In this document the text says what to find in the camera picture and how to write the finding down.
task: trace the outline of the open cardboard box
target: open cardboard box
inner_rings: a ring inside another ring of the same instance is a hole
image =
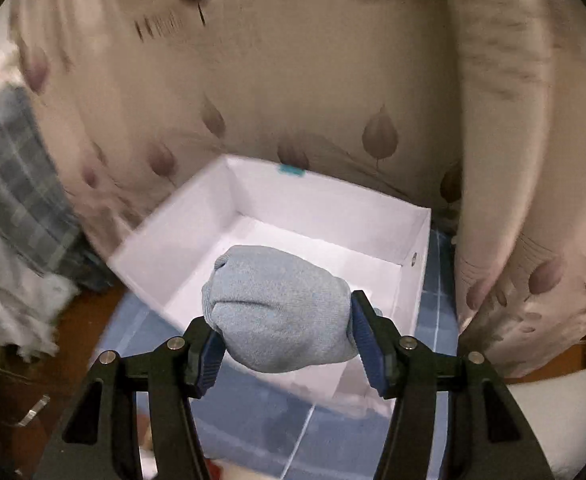
[[[158,208],[109,264],[138,297],[185,330],[202,315],[201,287],[218,256],[233,245],[270,246],[323,267],[351,290],[364,290],[400,333],[412,335],[430,222],[429,209],[370,189],[263,160],[222,156]],[[244,370],[314,401],[386,412],[358,358],[347,373],[346,368],[340,363],[284,374]]]

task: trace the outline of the plaid shirt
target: plaid shirt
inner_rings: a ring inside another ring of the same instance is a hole
[[[100,267],[102,279],[110,274],[83,236],[26,91],[14,86],[0,91],[0,235],[38,272],[80,282],[91,267]]]

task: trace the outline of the light blue sock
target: light blue sock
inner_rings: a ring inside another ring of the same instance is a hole
[[[358,354],[347,283],[270,247],[234,246],[220,256],[202,287],[202,310],[231,356],[258,372],[290,372]]]

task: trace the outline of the metal screw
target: metal screw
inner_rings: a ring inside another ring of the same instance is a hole
[[[471,352],[468,354],[468,360],[476,365],[481,365],[484,362],[484,356],[480,352]]]
[[[180,336],[172,337],[169,339],[169,341],[166,342],[166,345],[171,350],[179,350],[180,348],[182,348],[184,346],[184,339],[181,338]]]
[[[113,350],[107,350],[100,354],[100,363],[103,365],[109,365],[115,361],[116,354]]]
[[[417,339],[409,335],[400,338],[400,346],[405,350],[415,350],[417,348]]]

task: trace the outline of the blue tiled surface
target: blue tiled surface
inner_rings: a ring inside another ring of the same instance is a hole
[[[431,232],[416,336],[432,349],[455,354],[457,322],[450,240]],[[122,300],[102,334],[95,355],[115,349],[126,356],[147,352],[179,331],[133,294]],[[138,395],[148,410],[146,394]],[[222,365],[215,387],[191,403],[203,450],[212,458],[287,480],[372,478],[388,419],[370,413],[350,418],[311,404]],[[448,402],[438,394],[429,480],[438,478]]]

